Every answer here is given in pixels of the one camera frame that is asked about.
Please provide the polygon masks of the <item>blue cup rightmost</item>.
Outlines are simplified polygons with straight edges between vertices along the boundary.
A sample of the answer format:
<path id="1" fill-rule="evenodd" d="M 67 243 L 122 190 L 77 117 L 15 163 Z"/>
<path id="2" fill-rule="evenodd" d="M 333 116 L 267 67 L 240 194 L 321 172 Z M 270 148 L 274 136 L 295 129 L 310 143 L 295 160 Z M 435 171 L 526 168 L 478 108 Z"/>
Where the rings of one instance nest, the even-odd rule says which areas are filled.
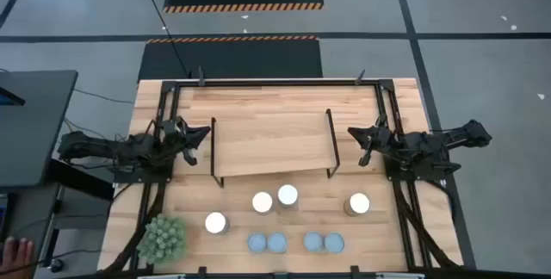
<path id="1" fill-rule="evenodd" d="M 326 234 L 324 237 L 324 247 L 330 253 L 338 254 L 342 252 L 345 247 L 343 236 L 337 232 Z"/>

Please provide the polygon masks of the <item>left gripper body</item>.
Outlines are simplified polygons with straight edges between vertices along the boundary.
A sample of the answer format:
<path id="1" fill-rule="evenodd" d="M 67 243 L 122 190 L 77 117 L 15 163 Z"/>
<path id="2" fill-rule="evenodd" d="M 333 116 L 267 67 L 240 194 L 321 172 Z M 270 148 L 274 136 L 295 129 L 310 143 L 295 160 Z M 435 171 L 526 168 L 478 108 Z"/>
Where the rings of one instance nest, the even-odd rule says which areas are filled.
<path id="1" fill-rule="evenodd" d="M 161 152 L 164 155 L 176 155 L 179 152 L 187 154 L 189 152 L 186 147 L 187 136 L 184 125 L 185 121 L 181 116 L 178 116 L 175 120 L 167 120 L 161 123 L 164 130 Z"/>

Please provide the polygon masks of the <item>pale green artificial plant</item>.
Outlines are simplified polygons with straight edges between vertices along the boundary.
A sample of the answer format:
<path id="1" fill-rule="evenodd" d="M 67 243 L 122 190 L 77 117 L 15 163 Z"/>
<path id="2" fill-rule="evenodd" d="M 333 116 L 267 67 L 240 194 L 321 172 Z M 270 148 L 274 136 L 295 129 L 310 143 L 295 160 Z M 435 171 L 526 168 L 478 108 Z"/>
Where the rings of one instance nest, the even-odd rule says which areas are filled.
<path id="1" fill-rule="evenodd" d="M 137 251 L 147 264 L 171 263 L 187 249 L 186 225 L 181 218 L 159 214 L 145 225 L 145 234 Z"/>

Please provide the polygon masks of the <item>black desk base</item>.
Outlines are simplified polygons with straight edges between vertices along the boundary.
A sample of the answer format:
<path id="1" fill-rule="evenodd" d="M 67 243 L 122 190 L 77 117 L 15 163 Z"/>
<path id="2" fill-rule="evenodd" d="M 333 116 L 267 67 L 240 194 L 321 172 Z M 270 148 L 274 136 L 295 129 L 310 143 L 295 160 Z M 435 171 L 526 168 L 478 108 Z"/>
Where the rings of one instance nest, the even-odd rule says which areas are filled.
<path id="1" fill-rule="evenodd" d="M 69 164 L 51 158 L 44 181 L 33 187 L 2 189 L 0 210 L 6 214 L 0 222 L 0 253 L 8 237 L 28 239 L 34 242 L 34 261 L 46 268 L 63 230 L 83 227 L 87 220 L 103 217 L 99 214 L 67 213 L 68 204 L 63 201 L 66 189 L 110 202 L 112 184 L 79 170 Z"/>

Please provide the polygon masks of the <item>short teal tuna can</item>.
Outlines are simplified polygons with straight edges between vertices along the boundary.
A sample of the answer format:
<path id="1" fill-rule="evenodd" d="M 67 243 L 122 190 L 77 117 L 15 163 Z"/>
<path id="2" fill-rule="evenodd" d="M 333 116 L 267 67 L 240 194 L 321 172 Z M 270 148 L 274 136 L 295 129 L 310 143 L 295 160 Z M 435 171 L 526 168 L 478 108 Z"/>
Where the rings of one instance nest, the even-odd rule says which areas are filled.
<path id="1" fill-rule="evenodd" d="M 247 239 L 248 250 L 251 253 L 262 253 L 267 247 L 267 238 L 261 232 L 251 233 Z"/>

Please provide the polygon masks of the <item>short tomato can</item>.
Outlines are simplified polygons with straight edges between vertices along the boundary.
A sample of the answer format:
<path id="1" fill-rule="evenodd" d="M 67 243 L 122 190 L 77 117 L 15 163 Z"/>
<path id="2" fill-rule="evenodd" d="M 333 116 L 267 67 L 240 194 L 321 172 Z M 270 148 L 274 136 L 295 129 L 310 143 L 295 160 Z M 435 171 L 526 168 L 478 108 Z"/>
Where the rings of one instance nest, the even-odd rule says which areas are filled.
<path id="1" fill-rule="evenodd" d="M 318 232 L 307 232 L 303 237 L 303 246 L 309 252 L 322 252 L 324 250 L 324 238 Z"/>

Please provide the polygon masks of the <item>tall pineapple can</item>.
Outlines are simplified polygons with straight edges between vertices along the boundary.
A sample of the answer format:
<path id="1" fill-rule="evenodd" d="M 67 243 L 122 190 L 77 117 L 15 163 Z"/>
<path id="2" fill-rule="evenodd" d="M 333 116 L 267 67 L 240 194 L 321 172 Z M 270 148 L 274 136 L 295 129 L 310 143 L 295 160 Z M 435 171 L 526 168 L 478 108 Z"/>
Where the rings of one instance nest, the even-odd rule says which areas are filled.
<path id="1" fill-rule="evenodd" d="M 293 208 L 296 206 L 299 197 L 298 189 L 292 184 L 282 185 L 277 192 L 277 199 L 283 208 Z"/>

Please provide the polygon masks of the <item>black metal table frame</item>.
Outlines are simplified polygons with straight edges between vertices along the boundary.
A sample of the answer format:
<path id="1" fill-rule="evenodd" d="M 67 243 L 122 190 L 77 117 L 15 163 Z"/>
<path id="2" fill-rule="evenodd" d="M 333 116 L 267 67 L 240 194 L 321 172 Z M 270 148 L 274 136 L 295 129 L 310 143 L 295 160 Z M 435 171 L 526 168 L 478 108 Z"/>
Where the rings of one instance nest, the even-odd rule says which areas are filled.
<path id="1" fill-rule="evenodd" d="M 195 273 L 205 267 L 208 274 L 252 274 L 268 277 L 276 273 L 341 273 L 357 266 L 364 272 L 406 270 L 405 242 L 411 243 L 414 264 L 422 263 L 414 232 L 402 233 L 395 206 L 393 185 L 385 165 L 374 154 L 369 165 L 358 164 L 362 150 L 349 135 L 349 127 L 372 126 L 381 112 L 391 109 L 383 86 L 365 81 L 359 86 L 346 79 L 226 80 L 197 87 L 183 82 L 178 95 L 168 95 L 160 106 L 161 82 L 139 84 L 130 130 L 146 129 L 157 114 L 176 113 L 193 126 L 218 121 L 242 121 L 293 114 L 314 114 L 331 110 L 340 167 L 329 178 L 320 170 L 302 170 L 228 177 L 220 187 L 210 175 L 211 137 L 196 152 L 198 163 L 189 166 L 178 159 L 169 182 L 162 209 L 183 219 L 188 232 L 185 254 L 160 267 L 163 273 Z M 298 189 L 295 207 L 283 208 L 278 189 L 292 184 Z M 269 214 L 254 211 L 252 197 L 260 191 L 271 194 Z M 371 204 L 366 214 L 348 216 L 344 201 L 355 193 L 365 194 Z M 208 214 L 221 212 L 229 219 L 225 234 L 205 228 Z M 285 253 L 251 253 L 251 233 L 283 233 L 288 242 Z M 338 254 L 309 252 L 303 246 L 307 232 L 340 233 L 344 250 Z"/>

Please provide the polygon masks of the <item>tall peaches can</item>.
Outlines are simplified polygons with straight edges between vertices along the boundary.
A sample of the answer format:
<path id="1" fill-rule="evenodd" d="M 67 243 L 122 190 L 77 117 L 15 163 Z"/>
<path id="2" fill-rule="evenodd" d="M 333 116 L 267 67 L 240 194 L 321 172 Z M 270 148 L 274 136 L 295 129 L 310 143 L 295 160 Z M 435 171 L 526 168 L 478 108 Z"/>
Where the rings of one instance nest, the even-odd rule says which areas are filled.
<path id="1" fill-rule="evenodd" d="M 229 229 L 229 219 L 221 212 L 212 212 L 207 215 L 205 222 L 205 228 L 212 234 L 225 234 Z"/>

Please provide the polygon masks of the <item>person's hand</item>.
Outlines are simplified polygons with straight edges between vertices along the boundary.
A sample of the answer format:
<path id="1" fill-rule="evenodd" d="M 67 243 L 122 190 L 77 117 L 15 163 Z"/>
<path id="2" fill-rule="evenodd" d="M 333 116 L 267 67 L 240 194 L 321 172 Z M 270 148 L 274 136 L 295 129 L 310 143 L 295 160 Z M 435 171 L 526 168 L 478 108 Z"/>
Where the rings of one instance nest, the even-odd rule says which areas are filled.
<path id="1" fill-rule="evenodd" d="M 28 239 L 8 237 L 0 259 L 0 279 L 33 279 L 33 271 L 15 269 L 31 264 L 34 257 L 34 242 Z"/>

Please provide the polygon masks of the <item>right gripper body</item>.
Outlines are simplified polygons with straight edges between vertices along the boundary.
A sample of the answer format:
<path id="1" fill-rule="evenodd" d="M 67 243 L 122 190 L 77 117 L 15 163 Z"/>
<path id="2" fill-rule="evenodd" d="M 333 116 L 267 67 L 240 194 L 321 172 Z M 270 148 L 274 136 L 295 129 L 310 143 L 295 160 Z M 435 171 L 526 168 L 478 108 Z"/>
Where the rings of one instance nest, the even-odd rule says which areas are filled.
<path id="1" fill-rule="evenodd" d="M 395 139 L 395 133 L 388 126 L 386 115 L 380 115 L 371 127 L 370 148 L 385 155 L 398 153 L 399 142 Z"/>

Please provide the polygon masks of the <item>dark laptop screen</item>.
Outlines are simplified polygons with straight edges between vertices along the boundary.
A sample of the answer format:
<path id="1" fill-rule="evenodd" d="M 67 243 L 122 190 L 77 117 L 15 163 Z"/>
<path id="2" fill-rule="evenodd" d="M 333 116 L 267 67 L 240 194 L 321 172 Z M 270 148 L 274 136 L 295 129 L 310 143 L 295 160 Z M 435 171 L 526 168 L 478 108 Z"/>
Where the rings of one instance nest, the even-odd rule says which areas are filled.
<path id="1" fill-rule="evenodd" d="M 0 106 L 23 106 L 25 103 L 21 97 L 0 87 Z"/>

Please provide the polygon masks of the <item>wooden shelf with black legs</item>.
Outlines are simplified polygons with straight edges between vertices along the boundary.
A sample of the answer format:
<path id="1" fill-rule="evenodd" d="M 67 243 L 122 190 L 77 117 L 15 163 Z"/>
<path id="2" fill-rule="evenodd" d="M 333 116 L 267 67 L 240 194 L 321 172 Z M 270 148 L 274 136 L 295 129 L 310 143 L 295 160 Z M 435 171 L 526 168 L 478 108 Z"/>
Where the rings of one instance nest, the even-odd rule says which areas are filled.
<path id="1" fill-rule="evenodd" d="M 228 177 L 340 167 L 332 113 L 293 114 L 242 121 L 211 120 L 210 175 Z"/>

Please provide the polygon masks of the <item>tall oranges can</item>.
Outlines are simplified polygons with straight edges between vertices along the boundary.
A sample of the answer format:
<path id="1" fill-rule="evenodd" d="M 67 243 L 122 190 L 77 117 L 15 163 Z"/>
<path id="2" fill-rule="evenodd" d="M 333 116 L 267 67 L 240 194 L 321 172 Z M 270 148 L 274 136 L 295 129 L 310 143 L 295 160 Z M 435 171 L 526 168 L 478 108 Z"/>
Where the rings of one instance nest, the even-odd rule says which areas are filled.
<path id="1" fill-rule="evenodd" d="M 344 212 L 348 216 L 366 214 L 370 209 L 370 200 L 363 193 L 355 193 L 344 201 Z"/>

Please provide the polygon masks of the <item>short green peas can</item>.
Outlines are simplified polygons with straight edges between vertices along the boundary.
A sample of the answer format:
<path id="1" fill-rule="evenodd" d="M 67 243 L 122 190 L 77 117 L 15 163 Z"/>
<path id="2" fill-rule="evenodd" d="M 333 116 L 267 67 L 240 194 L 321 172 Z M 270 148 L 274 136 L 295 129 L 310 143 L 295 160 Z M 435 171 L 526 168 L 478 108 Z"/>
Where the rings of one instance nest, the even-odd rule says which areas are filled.
<path id="1" fill-rule="evenodd" d="M 287 251 L 288 242 L 286 236 L 281 232 L 273 232 L 267 238 L 267 248 L 270 252 L 282 254 Z"/>

